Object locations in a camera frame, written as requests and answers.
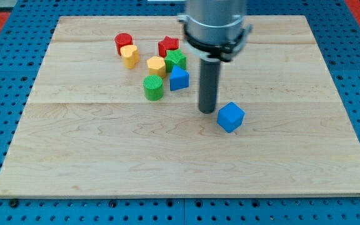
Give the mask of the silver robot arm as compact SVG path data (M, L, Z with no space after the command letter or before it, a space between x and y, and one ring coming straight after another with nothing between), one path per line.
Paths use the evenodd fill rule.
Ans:
M204 114L216 109L222 63L244 48L253 26L244 24L246 0L188 0L178 21L184 43L200 59L198 108Z

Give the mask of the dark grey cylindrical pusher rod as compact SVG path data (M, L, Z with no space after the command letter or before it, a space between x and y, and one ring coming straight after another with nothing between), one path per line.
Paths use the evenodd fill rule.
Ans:
M216 108L221 63L200 60L198 108L204 114Z

